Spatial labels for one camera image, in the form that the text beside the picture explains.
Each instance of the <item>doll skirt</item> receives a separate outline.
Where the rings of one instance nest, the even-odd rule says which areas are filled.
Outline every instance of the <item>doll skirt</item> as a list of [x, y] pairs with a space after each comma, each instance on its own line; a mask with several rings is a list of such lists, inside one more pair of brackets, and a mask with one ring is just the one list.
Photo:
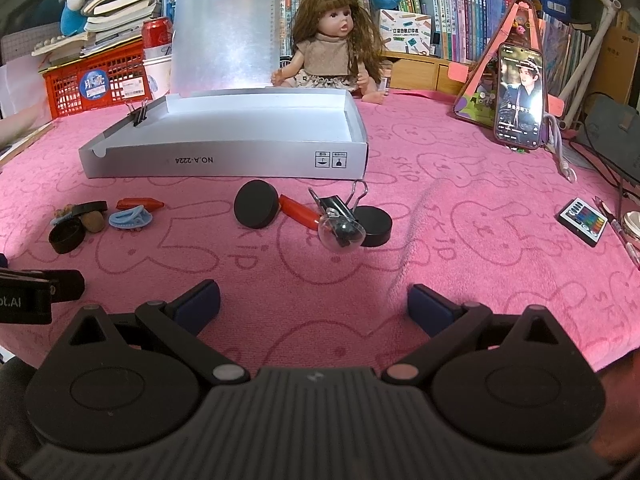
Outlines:
[[286, 80], [293, 88], [335, 88], [353, 92], [358, 88], [356, 78], [350, 75], [311, 75], [300, 69], [295, 76]]

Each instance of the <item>doll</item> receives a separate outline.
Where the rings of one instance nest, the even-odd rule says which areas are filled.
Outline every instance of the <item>doll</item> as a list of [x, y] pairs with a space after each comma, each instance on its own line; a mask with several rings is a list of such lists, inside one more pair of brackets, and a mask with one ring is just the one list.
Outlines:
[[360, 90], [381, 104], [382, 38], [358, 0], [302, 0], [291, 31], [291, 63], [271, 74], [274, 86]]

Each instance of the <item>red basket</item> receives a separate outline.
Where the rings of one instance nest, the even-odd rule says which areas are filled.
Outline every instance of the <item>red basket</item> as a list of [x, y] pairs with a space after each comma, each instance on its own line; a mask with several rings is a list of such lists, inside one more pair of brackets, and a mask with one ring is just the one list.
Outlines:
[[51, 117], [151, 99], [143, 59], [136, 41], [43, 73]]

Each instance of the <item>smartphone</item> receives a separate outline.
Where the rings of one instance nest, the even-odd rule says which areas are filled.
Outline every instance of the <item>smartphone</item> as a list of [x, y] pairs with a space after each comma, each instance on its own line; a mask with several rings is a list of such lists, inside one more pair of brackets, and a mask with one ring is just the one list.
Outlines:
[[503, 43], [498, 50], [498, 88], [494, 134], [517, 148], [535, 150], [545, 110], [542, 54]]

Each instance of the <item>table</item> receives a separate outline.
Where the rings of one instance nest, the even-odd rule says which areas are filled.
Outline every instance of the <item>table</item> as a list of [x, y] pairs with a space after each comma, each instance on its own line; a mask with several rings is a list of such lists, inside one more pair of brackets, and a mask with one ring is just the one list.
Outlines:
[[[450, 116], [450, 104], [391, 95], [359, 103], [370, 137], [362, 204], [394, 219], [380, 248], [336, 255], [284, 215], [268, 228], [239, 226], [232, 205], [246, 178], [87, 180], [78, 148], [123, 117], [125, 107], [60, 120], [0, 174], [0, 251], [12, 269], [79, 269], [86, 291], [56, 304], [50, 326], [0, 326], [0, 345], [38, 366], [80, 306], [129, 312], [172, 300], [203, 279], [222, 290], [222, 309], [200, 338], [252, 372], [265, 365], [391, 364], [426, 341], [405, 313], [412, 283], [497, 313], [549, 307], [599, 369], [640, 346], [640, 272], [607, 229], [590, 248], [554, 215], [577, 196], [613, 204], [615, 190], [592, 171], [570, 184], [543, 151], [512, 152], [488, 130]], [[349, 182], [269, 179], [311, 205], [346, 197]], [[57, 255], [47, 242], [53, 211], [67, 203], [127, 196], [166, 203], [140, 232], [106, 228]]]

